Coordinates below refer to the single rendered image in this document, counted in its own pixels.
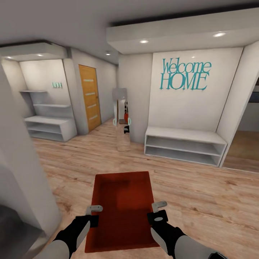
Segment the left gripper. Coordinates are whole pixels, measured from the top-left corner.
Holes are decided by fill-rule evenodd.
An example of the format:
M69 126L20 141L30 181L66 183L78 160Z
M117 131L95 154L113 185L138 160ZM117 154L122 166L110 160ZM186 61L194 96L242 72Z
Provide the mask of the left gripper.
M90 220L90 228L98 227L99 224L99 215L87 215Z

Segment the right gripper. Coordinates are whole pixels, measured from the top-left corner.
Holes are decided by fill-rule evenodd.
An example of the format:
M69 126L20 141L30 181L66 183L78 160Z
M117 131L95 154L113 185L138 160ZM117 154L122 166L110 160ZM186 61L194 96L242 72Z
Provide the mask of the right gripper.
M157 215L161 215L164 220L167 222L168 221L168 217L167 217L167 213L165 210L160 210L159 212L157 213L154 213L154 212L151 212L151 213L148 213L147 214L147 218L148 218L148 221L149 221L149 225L153 225L153 219L155 216Z

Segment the storage box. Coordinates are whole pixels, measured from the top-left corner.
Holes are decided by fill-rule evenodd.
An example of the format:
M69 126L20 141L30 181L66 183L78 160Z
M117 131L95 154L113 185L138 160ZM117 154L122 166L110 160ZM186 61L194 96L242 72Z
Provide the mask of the storage box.
M91 205L103 207L86 235L85 253L160 247L147 214L154 203L148 171L96 174Z

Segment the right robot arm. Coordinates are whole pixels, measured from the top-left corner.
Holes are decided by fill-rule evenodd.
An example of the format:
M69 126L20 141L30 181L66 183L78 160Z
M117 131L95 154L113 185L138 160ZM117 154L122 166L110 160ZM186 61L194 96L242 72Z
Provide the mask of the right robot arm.
M207 247L187 236L179 227L168 224L165 210L167 201L152 203L153 212L147 214L153 239L173 259L229 259L218 250Z

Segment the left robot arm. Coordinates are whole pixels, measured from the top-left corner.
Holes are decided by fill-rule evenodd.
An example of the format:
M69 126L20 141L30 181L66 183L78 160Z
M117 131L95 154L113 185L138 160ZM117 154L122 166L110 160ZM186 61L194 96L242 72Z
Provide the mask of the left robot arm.
M92 212L101 212L103 207L100 205L87 206L85 215L77 215L69 226L60 231L56 238L49 245L46 245L41 253L33 259L70 259L89 229L98 227L99 215L92 215Z

